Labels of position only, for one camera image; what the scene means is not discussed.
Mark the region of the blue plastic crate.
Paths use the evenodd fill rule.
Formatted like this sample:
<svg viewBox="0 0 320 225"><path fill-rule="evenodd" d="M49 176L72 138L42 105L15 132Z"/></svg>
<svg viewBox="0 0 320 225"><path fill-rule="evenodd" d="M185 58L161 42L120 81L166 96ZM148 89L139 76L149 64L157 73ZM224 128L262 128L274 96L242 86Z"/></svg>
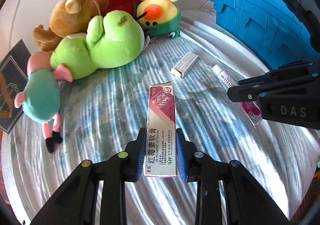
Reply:
<svg viewBox="0 0 320 225"><path fill-rule="evenodd" d="M310 33L282 0L210 0L216 22L249 47L269 68L318 53Z"/></svg>

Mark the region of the small white medicine box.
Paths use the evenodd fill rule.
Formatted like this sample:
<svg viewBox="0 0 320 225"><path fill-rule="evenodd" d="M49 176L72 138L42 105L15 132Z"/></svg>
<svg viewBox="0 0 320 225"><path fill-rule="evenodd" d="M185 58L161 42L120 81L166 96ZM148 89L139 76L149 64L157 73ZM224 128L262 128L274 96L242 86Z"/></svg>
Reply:
<svg viewBox="0 0 320 225"><path fill-rule="evenodd" d="M173 76L183 79L198 59L198 55L187 52L170 70Z"/></svg>

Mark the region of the pink pig plush toy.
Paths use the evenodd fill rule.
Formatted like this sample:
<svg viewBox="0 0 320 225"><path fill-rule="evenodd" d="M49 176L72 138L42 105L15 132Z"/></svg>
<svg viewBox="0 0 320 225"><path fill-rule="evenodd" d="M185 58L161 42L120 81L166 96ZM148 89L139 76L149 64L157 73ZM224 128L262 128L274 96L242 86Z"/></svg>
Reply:
<svg viewBox="0 0 320 225"><path fill-rule="evenodd" d="M58 81L72 82L72 74L62 64L56 69L50 66L51 51L40 51L30 56L27 63L28 81L22 92L14 100L16 108L35 122L42 124L42 133L49 153L55 144L60 144L61 95Z"/></svg>

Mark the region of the light blue patterned bedsheet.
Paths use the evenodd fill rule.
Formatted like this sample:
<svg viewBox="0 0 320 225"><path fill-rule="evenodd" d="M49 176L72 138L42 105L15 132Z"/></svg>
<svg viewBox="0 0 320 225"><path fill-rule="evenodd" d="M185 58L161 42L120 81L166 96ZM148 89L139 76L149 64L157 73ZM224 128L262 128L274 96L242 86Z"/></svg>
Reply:
<svg viewBox="0 0 320 225"><path fill-rule="evenodd" d="M41 125L22 116L2 141L5 188L20 222L29 224L59 185L85 159L102 162L136 139L141 127L162 138L163 105L174 95L175 126L199 151L240 161L287 217L300 206L319 161L319 133L263 120L254 126L213 71L232 79L267 67L215 22L212 10L185 10L177 39L157 37L128 65L100 69L62 85L63 142L47 151ZM152 84L171 83L150 97Z"/></svg>

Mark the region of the yellow duck plush toy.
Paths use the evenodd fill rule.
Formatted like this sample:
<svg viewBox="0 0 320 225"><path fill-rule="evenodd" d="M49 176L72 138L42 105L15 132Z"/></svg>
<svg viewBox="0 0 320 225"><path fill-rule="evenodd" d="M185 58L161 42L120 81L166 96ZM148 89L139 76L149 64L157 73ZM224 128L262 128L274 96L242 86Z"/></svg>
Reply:
<svg viewBox="0 0 320 225"><path fill-rule="evenodd" d="M140 0L137 6L137 22L148 36L167 35L175 39L180 35L180 9L175 5L179 0Z"/></svg>

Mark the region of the pink white ointment box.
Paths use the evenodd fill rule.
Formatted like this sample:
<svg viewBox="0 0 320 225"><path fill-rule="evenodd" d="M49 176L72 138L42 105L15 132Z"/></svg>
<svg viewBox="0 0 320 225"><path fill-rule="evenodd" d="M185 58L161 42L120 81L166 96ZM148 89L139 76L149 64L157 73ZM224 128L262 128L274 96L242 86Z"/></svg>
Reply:
<svg viewBox="0 0 320 225"><path fill-rule="evenodd" d="M176 153L174 87L172 82L150 84L144 175L175 177Z"/></svg>

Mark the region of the black gift bag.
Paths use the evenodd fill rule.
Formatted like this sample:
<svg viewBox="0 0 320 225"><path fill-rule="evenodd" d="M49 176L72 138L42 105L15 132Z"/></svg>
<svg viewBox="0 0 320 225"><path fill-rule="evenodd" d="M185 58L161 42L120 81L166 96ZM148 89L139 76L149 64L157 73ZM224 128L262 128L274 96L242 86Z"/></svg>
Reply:
<svg viewBox="0 0 320 225"><path fill-rule="evenodd" d="M12 101L16 95L23 91L27 84L27 62L31 56L29 50L25 46L23 40L20 40L1 61L1 74L6 83L7 93ZM22 108L15 108L12 111L5 101L3 92L1 91L1 112L11 113L8 118L1 118L1 129L10 133L23 114Z"/></svg>

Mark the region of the green frog plush toy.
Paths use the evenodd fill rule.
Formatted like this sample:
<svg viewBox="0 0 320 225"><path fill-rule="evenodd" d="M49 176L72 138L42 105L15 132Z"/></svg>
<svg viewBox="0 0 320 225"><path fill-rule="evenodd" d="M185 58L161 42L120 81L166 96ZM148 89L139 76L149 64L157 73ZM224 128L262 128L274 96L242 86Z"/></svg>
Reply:
<svg viewBox="0 0 320 225"><path fill-rule="evenodd" d="M50 58L50 66L63 65L73 79L82 79L97 69L111 69L134 61L144 50L145 37L140 25L125 11L114 10L95 16L86 33L75 33L61 40Z"/></svg>

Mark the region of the white pink ointment tube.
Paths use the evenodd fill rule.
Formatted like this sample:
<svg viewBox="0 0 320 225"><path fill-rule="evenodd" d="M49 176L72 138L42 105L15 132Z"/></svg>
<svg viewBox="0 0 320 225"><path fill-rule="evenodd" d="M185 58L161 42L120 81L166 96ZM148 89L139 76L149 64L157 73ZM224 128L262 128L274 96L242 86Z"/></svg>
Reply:
<svg viewBox="0 0 320 225"><path fill-rule="evenodd" d="M217 77L224 83L224 85L227 88L235 87L238 85L232 77L227 74L227 72L221 68L218 64L214 65L212 67L213 72L217 75ZM246 113L247 117L251 121L253 127L257 127L261 121L261 112L259 108L253 103L253 102L240 102L239 103L243 109L243 111Z"/></svg>

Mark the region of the brown bear plush toy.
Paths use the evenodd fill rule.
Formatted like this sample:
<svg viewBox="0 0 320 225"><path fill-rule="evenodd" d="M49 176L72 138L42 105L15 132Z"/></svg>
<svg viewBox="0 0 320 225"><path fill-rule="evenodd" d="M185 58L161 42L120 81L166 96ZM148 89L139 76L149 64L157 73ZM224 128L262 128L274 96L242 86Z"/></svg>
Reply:
<svg viewBox="0 0 320 225"><path fill-rule="evenodd" d="M61 0L52 10L47 29L34 27L32 36L42 51L53 51L68 35L86 32L89 21L108 8L109 0Z"/></svg>

